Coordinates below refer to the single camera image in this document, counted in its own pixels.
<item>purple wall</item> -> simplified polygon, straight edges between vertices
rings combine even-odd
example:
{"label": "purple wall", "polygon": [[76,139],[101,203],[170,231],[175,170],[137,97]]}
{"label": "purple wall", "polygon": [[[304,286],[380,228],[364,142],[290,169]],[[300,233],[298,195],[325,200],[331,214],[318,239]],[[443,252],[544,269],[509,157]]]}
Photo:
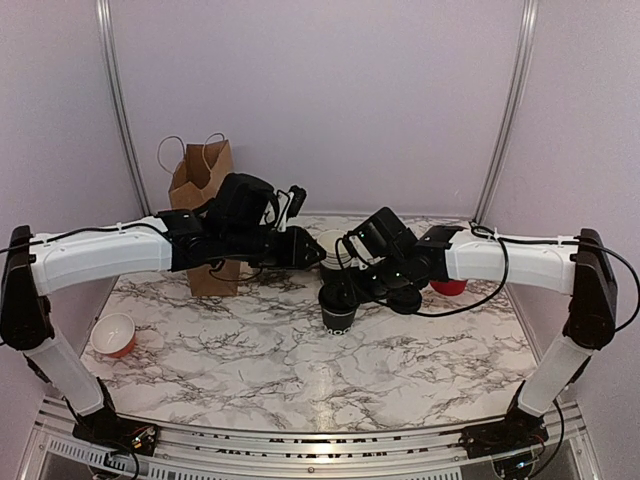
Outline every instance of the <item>purple wall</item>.
{"label": "purple wall", "polygon": [[[64,231],[137,216],[108,97],[94,3],[0,1],[0,245],[13,227]],[[108,281],[52,297],[79,347]],[[14,479],[43,385],[0,348],[0,479]]]}
{"label": "purple wall", "polygon": [[[239,170],[305,210],[471,216],[500,126],[522,2],[112,2],[153,208],[171,134],[225,132]],[[168,143],[174,166],[179,149]]]}
{"label": "purple wall", "polygon": [[[640,4],[544,1],[538,22],[489,223],[533,235],[596,228],[640,268]],[[636,297],[630,276],[617,271],[623,320]],[[567,299],[528,288],[516,294],[546,348]],[[577,386],[607,480],[638,477],[639,342],[640,322],[595,356]]]}

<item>red paper cup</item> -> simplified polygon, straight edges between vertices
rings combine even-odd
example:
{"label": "red paper cup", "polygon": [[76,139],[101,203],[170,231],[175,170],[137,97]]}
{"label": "red paper cup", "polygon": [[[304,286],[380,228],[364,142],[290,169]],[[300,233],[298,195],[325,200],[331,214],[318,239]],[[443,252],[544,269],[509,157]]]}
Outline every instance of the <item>red paper cup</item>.
{"label": "red paper cup", "polygon": [[447,297],[455,297],[456,295],[460,295],[467,287],[466,280],[450,280],[448,282],[431,281],[429,283],[431,284],[431,288],[433,288],[436,292]]}

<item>paper bag handle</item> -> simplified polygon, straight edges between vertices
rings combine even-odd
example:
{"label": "paper bag handle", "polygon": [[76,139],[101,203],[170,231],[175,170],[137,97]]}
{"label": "paper bag handle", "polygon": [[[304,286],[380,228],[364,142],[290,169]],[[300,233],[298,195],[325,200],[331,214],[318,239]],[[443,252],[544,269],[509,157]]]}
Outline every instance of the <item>paper bag handle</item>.
{"label": "paper bag handle", "polygon": [[202,162],[205,164],[205,166],[207,166],[207,168],[209,167],[209,164],[207,163],[207,159],[205,157],[205,150],[207,149],[207,144],[209,143],[209,140],[211,140],[213,137],[216,136],[220,136],[222,137],[222,141],[226,142],[227,141],[227,137],[224,136],[224,133],[221,132],[216,132],[216,133],[212,133],[211,135],[209,135],[207,137],[207,139],[204,141],[204,144],[202,145]]}
{"label": "paper bag handle", "polygon": [[160,165],[160,168],[163,169],[165,172],[167,172],[169,175],[173,175],[173,172],[169,170],[167,167],[165,167],[162,164],[162,161],[160,161],[160,149],[162,148],[162,144],[164,142],[166,142],[167,140],[171,140],[172,138],[178,140],[180,142],[180,145],[182,145],[182,158],[187,156],[187,148],[184,146],[184,142],[182,141],[182,139],[177,135],[169,135],[168,137],[164,137],[162,140],[160,140],[160,144],[158,145],[158,151],[156,152],[156,160],[158,161],[158,165]]}

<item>paper bag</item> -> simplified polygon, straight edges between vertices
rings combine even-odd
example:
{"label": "paper bag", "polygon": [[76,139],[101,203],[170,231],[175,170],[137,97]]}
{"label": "paper bag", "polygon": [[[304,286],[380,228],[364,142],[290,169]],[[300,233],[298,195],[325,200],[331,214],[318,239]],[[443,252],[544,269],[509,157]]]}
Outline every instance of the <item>paper bag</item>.
{"label": "paper bag", "polygon": [[[216,196],[222,180],[233,170],[231,145],[222,137],[221,142],[187,145],[184,159],[176,167],[171,180],[171,208],[193,210]],[[213,273],[218,279],[210,272],[209,265],[187,271],[191,295],[226,297],[238,294],[240,262],[226,261],[220,271]]]}

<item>white marble surface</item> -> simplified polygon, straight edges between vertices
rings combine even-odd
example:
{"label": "white marble surface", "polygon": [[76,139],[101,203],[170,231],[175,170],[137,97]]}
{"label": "white marble surface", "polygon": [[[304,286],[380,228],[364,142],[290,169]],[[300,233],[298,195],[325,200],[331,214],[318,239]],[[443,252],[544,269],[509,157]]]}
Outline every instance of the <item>white marble surface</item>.
{"label": "white marble surface", "polygon": [[[316,234],[361,219],[302,217]],[[420,235],[430,224],[409,219]],[[124,312],[138,344],[114,360],[88,346],[83,361],[123,413],[253,430],[402,429],[503,413],[534,358],[506,296],[452,317],[362,308],[353,329],[322,325],[316,270],[266,273],[235,298],[191,298],[182,273],[120,278],[103,312]],[[494,284],[454,298],[431,289],[423,309],[472,303]]]}

